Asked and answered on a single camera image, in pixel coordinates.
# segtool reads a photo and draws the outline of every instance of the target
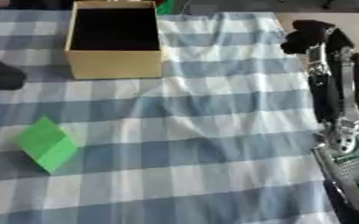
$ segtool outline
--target cable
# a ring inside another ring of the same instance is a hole
[[[187,2],[184,4],[184,6],[182,7],[181,13],[180,15],[184,14],[185,9],[187,8],[187,6],[192,2],[192,0],[187,0]]]

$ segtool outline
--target checkered tablecloth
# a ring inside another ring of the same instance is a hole
[[[305,74],[273,14],[164,16],[162,79],[73,80],[69,12],[0,10],[0,224],[337,223],[309,149]],[[80,146],[52,176],[14,143],[48,116]]]

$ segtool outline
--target black object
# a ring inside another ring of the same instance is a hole
[[[335,120],[343,110],[344,95],[341,83],[341,62],[334,56],[344,46],[354,48],[354,43],[334,24],[316,20],[296,20],[292,23],[296,31],[286,36],[286,42],[281,45],[287,54],[306,53],[310,46],[326,43],[327,63],[332,76],[325,78],[326,85],[315,85],[309,78],[309,86],[314,96],[314,113],[318,122],[323,119]],[[359,53],[354,53],[355,102],[359,109]]]
[[[17,90],[25,84],[25,74],[12,66],[0,61],[0,90]]]
[[[155,10],[79,9],[71,49],[82,51],[157,51]]]

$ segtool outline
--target green block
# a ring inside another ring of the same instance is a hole
[[[77,150],[67,134],[47,117],[41,117],[16,137],[16,143],[35,162],[53,173]]]

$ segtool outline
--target cardboard box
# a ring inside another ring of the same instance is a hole
[[[76,79],[161,77],[154,2],[75,2],[65,52]]]

